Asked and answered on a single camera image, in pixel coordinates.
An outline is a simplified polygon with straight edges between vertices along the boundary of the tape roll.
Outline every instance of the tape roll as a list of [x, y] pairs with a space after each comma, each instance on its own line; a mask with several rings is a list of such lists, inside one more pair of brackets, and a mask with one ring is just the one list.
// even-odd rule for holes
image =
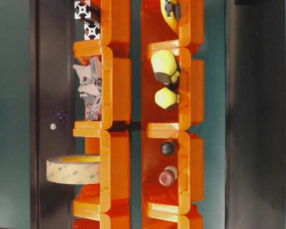
[[47, 180], [70, 185], [98, 184], [100, 156], [72, 155], [47, 160]]

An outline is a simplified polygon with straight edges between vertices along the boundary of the red rubber cap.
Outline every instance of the red rubber cap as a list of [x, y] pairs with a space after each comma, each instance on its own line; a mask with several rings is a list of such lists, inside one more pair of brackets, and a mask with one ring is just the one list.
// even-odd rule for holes
[[164, 187], [169, 187], [175, 182], [175, 174], [171, 170], [164, 170], [159, 175], [159, 182]]

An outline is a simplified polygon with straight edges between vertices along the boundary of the black rubber cap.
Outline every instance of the black rubber cap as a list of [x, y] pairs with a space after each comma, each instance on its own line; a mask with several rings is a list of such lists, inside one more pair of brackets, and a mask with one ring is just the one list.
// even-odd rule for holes
[[176, 151], [176, 145], [172, 140], [164, 141], [161, 144], [161, 152], [164, 155], [171, 155]]

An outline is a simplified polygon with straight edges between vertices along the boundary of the screw head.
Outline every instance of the screw head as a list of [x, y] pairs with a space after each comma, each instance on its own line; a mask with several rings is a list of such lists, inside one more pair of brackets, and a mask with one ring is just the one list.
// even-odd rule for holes
[[55, 130], [55, 129], [56, 129], [56, 124], [55, 124], [55, 123], [52, 123], [52, 124], [50, 125], [50, 129], [51, 129], [51, 130]]

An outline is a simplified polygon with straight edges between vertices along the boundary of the orange storage bin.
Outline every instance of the orange storage bin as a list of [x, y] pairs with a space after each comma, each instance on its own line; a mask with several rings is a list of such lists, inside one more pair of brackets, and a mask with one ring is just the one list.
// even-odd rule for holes
[[196, 205], [186, 215], [142, 210], [142, 229], [203, 229], [204, 220]]
[[73, 229], [129, 229], [130, 214], [128, 204], [113, 205], [107, 213], [73, 211], [76, 219]]
[[180, 64], [178, 107], [164, 110], [154, 100], [155, 93], [164, 87], [156, 81], [148, 52], [142, 65], [142, 126], [147, 130], [188, 130], [204, 121], [204, 62], [193, 60], [186, 48], [170, 49]]
[[[166, 139], [177, 142], [178, 150], [166, 156], [160, 151]], [[158, 175], [175, 166], [178, 179], [164, 187]], [[142, 131], [142, 189], [148, 210], [184, 215], [192, 202], [204, 199], [204, 141], [183, 131]]]
[[106, 130], [73, 130], [85, 137], [86, 154], [100, 155], [100, 183], [84, 185], [74, 200], [73, 211], [105, 213], [130, 196], [129, 134]]
[[177, 0], [181, 19], [177, 32], [165, 22], [160, 0], [142, 0], [142, 53], [150, 50], [186, 47], [192, 53], [204, 42], [204, 0]]
[[109, 46], [115, 57], [128, 58], [131, 37], [131, 1], [97, 0], [101, 8], [100, 39], [74, 43], [74, 51], [88, 47]]
[[131, 120], [131, 61], [115, 58], [108, 47], [76, 50], [75, 58], [89, 65], [93, 56], [102, 59], [102, 120], [76, 121], [75, 129], [109, 129], [113, 122]]

